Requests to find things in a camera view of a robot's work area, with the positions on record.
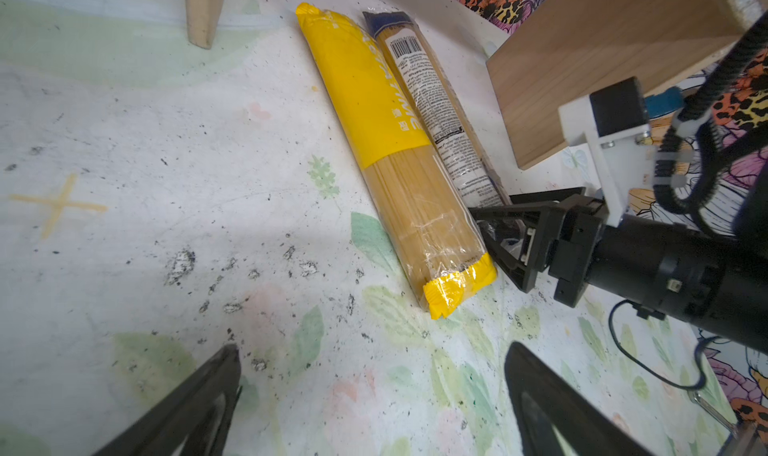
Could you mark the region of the brown striped spaghetti bag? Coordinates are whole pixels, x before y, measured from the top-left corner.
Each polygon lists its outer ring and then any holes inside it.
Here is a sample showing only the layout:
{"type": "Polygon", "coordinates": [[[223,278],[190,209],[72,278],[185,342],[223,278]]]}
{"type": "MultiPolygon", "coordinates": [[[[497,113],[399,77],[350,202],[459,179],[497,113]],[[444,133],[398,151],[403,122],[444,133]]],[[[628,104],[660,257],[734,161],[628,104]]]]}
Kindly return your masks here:
{"type": "Polygon", "coordinates": [[[404,12],[365,12],[363,16],[465,205],[508,205],[500,178],[418,25],[404,12]]]}

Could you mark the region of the yellow spaghetti bag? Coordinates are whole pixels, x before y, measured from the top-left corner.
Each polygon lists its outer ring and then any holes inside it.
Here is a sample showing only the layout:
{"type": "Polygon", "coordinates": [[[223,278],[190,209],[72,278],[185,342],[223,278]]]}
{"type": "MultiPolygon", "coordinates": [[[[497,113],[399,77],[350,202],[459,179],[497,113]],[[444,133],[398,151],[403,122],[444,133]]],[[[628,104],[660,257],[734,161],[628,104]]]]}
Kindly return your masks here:
{"type": "Polygon", "coordinates": [[[296,16],[411,288],[450,316],[496,279],[475,222],[379,45],[334,11],[296,16]]]}

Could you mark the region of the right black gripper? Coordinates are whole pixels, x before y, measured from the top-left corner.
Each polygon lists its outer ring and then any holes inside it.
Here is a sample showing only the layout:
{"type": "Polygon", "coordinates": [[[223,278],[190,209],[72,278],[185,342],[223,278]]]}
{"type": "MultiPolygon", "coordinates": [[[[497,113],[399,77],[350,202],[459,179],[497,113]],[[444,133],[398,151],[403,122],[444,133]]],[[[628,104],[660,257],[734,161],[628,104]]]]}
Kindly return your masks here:
{"type": "Polygon", "coordinates": [[[557,280],[555,301],[576,307],[586,286],[594,248],[602,236],[606,204],[571,187],[509,196],[504,206],[470,208],[479,221],[523,219],[526,228],[481,227],[493,262],[522,292],[546,272],[557,280]]]}

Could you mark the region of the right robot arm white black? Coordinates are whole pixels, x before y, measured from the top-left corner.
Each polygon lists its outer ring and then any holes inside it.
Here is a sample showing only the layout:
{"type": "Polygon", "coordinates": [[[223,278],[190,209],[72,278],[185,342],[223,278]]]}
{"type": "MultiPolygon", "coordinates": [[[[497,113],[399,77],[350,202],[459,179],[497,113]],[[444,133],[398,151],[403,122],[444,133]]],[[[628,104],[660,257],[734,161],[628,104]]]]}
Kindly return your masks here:
{"type": "Polygon", "coordinates": [[[641,317],[670,316],[765,352],[765,174],[742,211],[734,241],[631,215],[611,226],[605,202],[584,187],[519,194],[470,213],[492,260],[523,292],[546,272],[557,281],[555,300],[571,308],[592,285],[641,317]]]}

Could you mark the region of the wooden two-tier shelf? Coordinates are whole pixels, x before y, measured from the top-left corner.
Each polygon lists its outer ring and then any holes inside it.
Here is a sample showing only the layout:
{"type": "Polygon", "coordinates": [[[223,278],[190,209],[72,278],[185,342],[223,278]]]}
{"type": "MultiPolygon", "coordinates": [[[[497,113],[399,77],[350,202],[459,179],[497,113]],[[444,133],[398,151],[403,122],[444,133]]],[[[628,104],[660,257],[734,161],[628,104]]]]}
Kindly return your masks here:
{"type": "MultiPolygon", "coordinates": [[[[432,144],[413,117],[395,120],[404,86],[385,68],[368,33],[343,19],[330,42],[340,66],[333,86],[362,168],[394,154],[426,154],[432,144]]],[[[637,78],[644,91],[674,84],[734,44],[746,24],[725,0],[553,0],[491,56],[488,71],[517,165],[528,169],[562,150],[558,109],[608,83],[637,78]]]]}

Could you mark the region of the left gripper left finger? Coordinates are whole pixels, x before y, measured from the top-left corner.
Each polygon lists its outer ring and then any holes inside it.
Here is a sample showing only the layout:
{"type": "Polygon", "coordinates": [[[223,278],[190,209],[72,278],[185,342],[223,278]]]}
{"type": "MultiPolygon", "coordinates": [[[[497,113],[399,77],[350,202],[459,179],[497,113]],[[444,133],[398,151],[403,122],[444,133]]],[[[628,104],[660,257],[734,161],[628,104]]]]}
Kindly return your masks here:
{"type": "Polygon", "coordinates": [[[224,345],[99,455],[221,455],[241,393],[236,344],[224,345]]]}

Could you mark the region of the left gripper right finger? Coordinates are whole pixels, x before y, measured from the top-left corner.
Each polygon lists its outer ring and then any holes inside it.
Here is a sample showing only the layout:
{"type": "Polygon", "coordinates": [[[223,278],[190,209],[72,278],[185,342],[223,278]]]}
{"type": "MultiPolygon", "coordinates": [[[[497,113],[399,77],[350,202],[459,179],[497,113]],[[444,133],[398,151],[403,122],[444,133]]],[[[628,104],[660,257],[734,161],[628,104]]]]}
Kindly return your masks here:
{"type": "Polygon", "coordinates": [[[504,373],[525,455],[561,455],[559,437],[579,455],[649,453],[522,343],[511,344],[504,373]]]}

